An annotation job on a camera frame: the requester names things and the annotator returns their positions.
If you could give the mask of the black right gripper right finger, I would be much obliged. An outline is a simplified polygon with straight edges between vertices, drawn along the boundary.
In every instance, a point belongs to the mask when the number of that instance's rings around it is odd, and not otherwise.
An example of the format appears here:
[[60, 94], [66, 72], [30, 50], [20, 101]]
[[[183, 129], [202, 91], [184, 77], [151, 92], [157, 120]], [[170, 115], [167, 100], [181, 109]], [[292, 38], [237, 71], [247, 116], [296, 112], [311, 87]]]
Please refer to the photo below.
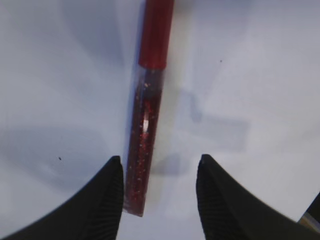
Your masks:
[[229, 175], [209, 154], [196, 177], [199, 217], [207, 240], [318, 240], [320, 234], [277, 212]]

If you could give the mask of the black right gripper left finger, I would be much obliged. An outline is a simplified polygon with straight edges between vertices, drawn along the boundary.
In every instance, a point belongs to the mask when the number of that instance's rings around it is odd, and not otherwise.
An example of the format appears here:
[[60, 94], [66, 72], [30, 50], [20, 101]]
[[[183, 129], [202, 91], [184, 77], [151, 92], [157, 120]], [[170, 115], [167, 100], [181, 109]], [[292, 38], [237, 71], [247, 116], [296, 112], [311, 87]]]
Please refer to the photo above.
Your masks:
[[7, 240], [115, 240], [124, 204], [124, 171], [111, 157], [74, 196]]

